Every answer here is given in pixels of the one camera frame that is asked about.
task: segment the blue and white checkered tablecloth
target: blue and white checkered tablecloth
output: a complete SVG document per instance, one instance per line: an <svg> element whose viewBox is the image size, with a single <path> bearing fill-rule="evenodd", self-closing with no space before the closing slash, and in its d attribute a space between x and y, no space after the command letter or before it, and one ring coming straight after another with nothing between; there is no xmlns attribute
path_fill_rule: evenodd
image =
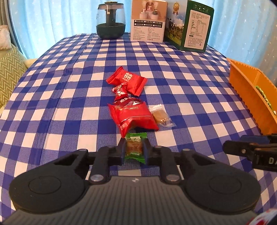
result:
<svg viewBox="0 0 277 225"><path fill-rule="evenodd" d="M149 106L162 104L177 125L148 131L152 145L175 152L195 149L249 172L261 184L256 211L277 207L277 174L253 170L247 159L222 151L226 140L260 134L229 84L223 55L211 47L203 54L166 43L131 42L128 34L117 40L82 34L43 54L19 80L1 115L0 221L14 211L8 194L14 177L79 148L96 151L118 143L119 130L107 107L115 96L105 80L119 66L148 78L139 98ZM111 174L149 176L159 170L127 160Z"/></svg>

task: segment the nutrition label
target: nutrition label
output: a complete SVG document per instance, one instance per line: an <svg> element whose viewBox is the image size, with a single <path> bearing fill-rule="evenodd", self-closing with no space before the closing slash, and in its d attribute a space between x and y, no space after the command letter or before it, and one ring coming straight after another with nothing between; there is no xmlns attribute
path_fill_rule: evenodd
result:
<svg viewBox="0 0 277 225"><path fill-rule="evenodd" d="M184 47L203 49L207 37L207 32L210 23L210 15L190 11L188 31L185 39Z"/></svg>
<svg viewBox="0 0 277 225"><path fill-rule="evenodd" d="M150 20L132 20L131 40L162 42L163 22Z"/></svg>

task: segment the white fluffy pillow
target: white fluffy pillow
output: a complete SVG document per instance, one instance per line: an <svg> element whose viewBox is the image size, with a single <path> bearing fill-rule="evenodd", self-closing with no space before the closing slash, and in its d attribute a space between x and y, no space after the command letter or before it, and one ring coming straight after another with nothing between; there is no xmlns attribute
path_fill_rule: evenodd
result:
<svg viewBox="0 0 277 225"><path fill-rule="evenodd" d="M0 26L0 50L8 50L12 48L9 27L7 25Z"/></svg>

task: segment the snack packet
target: snack packet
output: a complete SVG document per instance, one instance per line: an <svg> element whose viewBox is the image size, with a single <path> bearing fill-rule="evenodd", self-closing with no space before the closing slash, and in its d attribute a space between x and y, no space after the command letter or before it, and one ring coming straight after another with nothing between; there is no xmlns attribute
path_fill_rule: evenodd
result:
<svg viewBox="0 0 277 225"><path fill-rule="evenodd" d="M118 125L123 138L131 128L159 129L145 102L130 106L108 104L108 107L111 117Z"/></svg>
<svg viewBox="0 0 277 225"><path fill-rule="evenodd" d="M106 81L108 84L113 84L115 86L126 82L127 90L131 94L139 96L147 83L147 78L128 72L124 70L123 67L119 67Z"/></svg>
<svg viewBox="0 0 277 225"><path fill-rule="evenodd" d="M134 106L134 105L138 105L141 104L142 101L140 99L137 98L123 98L121 100L115 101L114 105L118 105L118 106Z"/></svg>
<svg viewBox="0 0 277 225"><path fill-rule="evenodd" d="M126 134L125 158L133 158L145 164L142 142L144 138L147 138L147 133Z"/></svg>
<svg viewBox="0 0 277 225"><path fill-rule="evenodd" d="M112 89L112 92L116 94L116 100L120 100L122 98L128 97L128 93L127 93L127 83L123 82L120 85L117 85L116 87L114 87Z"/></svg>
<svg viewBox="0 0 277 225"><path fill-rule="evenodd" d="M169 115L164 111L162 105L156 105L149 109L153 115L157 124L160 124L165 127L175 127L176 124L172 122Z"/></svg>

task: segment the cardboard box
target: cardboard box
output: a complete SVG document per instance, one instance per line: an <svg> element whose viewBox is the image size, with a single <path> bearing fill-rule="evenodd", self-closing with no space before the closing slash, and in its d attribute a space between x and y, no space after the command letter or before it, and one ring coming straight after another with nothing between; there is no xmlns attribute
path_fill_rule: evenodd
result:
<svg viewBox="0 0 277 225"><path fill-rule="evenodd" d="M163 42L166 11L166 1L133 0L131 40Z"/></svg>
<svg viewBox="0 0 277 225"><path fill-rule="evenodd" d="M179 50L205 52L214 16L212 7L191 0L168 0L165 40Z"/></svg>

